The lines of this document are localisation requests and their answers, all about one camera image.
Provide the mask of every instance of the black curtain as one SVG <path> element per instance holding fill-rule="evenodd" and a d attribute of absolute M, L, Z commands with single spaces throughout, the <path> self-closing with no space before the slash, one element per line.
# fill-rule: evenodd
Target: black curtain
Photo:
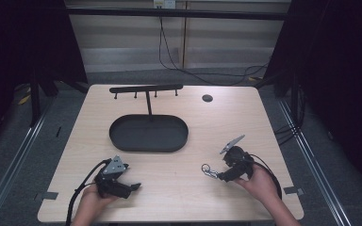
<path fill-rule="evenodd" d="M 62 0 L 0 0 L 0 120 L 14 88 L 36 71 L 43 81 L 88 83 Z"/>

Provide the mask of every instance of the black stand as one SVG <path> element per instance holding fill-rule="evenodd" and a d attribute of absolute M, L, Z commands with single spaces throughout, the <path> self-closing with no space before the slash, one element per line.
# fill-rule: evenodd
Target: black stand
<path fill-rule="evenodd" d="M 118 93 L 145 92 L 148 114 L 124 115 L 113 122 L 109 129 L 110 139 L 113 145 L 125 152 L 149 152 L 149 153 L 172 153 L 181 149 L 188 139 L 188 127 L 184 121 L 172 115 L 152 114 L 150 91 L 177 90 L 183 85 L 165 86 L 143 86 L 111 88 L 114 99 L 118 98 Z"/>

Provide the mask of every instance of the hook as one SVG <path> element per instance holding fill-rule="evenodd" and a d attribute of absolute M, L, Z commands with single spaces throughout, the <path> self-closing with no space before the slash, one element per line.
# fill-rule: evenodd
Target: hook
<path fill-rule="evenodd" d="M 211 178 L 217 179 L 218 177 L 218 172 L 215 170 L 211 170 L 210 166 L 208 164 L 203 164 L 202 165 L 202 172 L 206 175 L 209 176 Z"/>

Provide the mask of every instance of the metal rod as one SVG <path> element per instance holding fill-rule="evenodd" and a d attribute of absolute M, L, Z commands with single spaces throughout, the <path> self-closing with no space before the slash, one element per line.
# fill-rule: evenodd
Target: metal rod
<path fill-rule="evenodd" d="M 184 17 L 184 18 L 219 18 L 242 20 L 285 21 L 291 18 L 306 18 L 307 15 L 288 15 L 273 12 L 217 11 L 196 9 L 167 8 L 103 8 L 67 6 L 66 8 L 15 8 L 17 11 L 35 13 L 66 13 L 72 15 L 103 16 L 146 16 L 146 17 Z"/>
<path fill-rule="evenodd" d="M 149 96 L 149 91 L 145 91 L 145 93 L 146 93 L 146 103 L 148 104 L 149 120 L 153 121 L 154 118 L 152 116 L 152 106 L 151 106 L 151 98 Z"/>

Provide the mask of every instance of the metal rail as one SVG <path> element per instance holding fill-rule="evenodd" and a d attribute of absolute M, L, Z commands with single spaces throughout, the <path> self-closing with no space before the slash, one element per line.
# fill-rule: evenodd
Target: metal rail
<path fill-rule="evenodd" d="M 285 101 L 280 101 L 279 105 L 284 113 L 285 118 L 291 128 L 293 134 L 295 135 L 296 141 L 298 142 L 299 147 L 301 148 L 302 154 L 304 155 L 304 159 L 307 162 L 311 172 L 313 173 L 314 179 L 317 182 L 317 185 L 320 188 L 320 191 L 325 198 L 325 201 L 328 204 L 328 207 L 331 210 L 335 220 L 337 221 L 337 225 L 351 226 L 352 223 L 349 221 L 346 212 L 339 201 L 339 198 L 335 194 L 333 188 L 328 183 L 327 178 L 322 172 L 321 166 L 316 159 L 316 156 L 312 152 L 310 146 L 307 143 L 307 140 L 304 137 L 304 134 L 300 130 L 296 130 L 292 117 L 290 116 L 290 109 L 288 104 Z"/>
<path fill-rule="evenodd" d="M 22 145 L 20 146 L 19 150 L 17 151 L 16 155 L 10 163 L 8 170 L 2 178 L 0 182 L 0 208 L 2 207 L 2 204 L 4 203 L 5 198 L 7 197 L 11 189 L 14 180 L 19 174 L 22 165 L 25 162 L 28 153 L 30 152 L 31 146 L 34 143 L 34 140 L 37 137 L 38 133 L 40 132 L 43 122 L 45 121 L 46 113 L 50 109 L 53 102 L 54 98 L 50 98 L 39 120 L 35 123 L 34 127 L 29 128 Z"/>

